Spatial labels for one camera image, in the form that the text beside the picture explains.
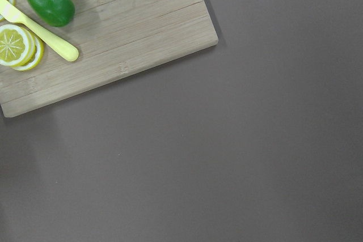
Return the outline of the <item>wooden cutting board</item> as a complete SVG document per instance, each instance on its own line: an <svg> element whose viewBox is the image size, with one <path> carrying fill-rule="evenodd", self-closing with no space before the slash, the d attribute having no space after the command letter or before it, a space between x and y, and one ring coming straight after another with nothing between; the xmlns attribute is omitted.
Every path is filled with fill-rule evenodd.
<svg viewBox="0 0 363 242"><path fill-rule="evenodd" d="M204 0L72 0L75 17L50 31L73 44L69 62L46 47L28 71L1 67L1 108L15 117L218 43ZM27 0L18 9L40 23Z"/></svg>

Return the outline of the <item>yellow plastic knife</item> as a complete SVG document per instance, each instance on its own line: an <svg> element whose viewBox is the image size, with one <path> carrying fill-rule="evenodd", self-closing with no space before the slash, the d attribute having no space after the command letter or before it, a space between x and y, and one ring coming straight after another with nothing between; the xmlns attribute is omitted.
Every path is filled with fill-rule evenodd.
<svg viewBox="0 0 363 242"><path fill-rule="evenodd" d="M8 22L25 25L63 59L69 62L78 59L79 51L75 46L33 21L8 0L1 0L1 15Z"/></svg>

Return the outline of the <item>lemon slice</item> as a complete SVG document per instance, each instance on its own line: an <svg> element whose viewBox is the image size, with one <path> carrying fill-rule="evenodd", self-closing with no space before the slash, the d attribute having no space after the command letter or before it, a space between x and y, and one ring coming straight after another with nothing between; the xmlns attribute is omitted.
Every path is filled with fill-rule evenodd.
<svg viewBox="0 0 363 242"><path fill-rule="evenodd" d="M43 55L44 55L44 44L43 42L32 32L25 29L25 32L27 35L32 39L32 41L35 43L35 51L31 55L31 58L28 60L28 62L20 65L20 66L12 66L11 68L16 71L27 71L30 69L35 68L41 61Z"/></svg>
<svg viewBox="0 0 363 242"><path fill-rule="evenodd" d="M28 30L13 24L1 26L1 65L23 65L31 59L35 49L35 39Z"/></svg>

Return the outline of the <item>green lime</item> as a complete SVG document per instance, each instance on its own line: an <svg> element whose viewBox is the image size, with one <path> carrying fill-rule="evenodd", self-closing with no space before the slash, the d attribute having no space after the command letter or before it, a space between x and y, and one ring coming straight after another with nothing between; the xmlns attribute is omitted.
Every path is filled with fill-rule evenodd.
<svg viewBox="0 0 363 242"><path fill-rule="evenodd" d="M52 27L64 27L74 18L72 0L27 0L35 13Z"/></svg>

